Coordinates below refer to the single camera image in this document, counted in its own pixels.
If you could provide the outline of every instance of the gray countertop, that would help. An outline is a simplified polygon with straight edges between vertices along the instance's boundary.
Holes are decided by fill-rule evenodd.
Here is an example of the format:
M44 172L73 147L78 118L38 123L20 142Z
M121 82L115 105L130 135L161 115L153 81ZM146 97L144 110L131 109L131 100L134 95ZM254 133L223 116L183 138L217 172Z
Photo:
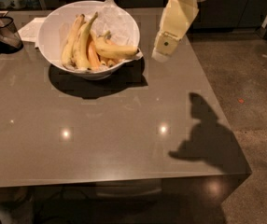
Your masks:
M0 55L0 187L250 172L189 40L158 63L162 10L128 11L144 58L108 79L59 71L33 43Z

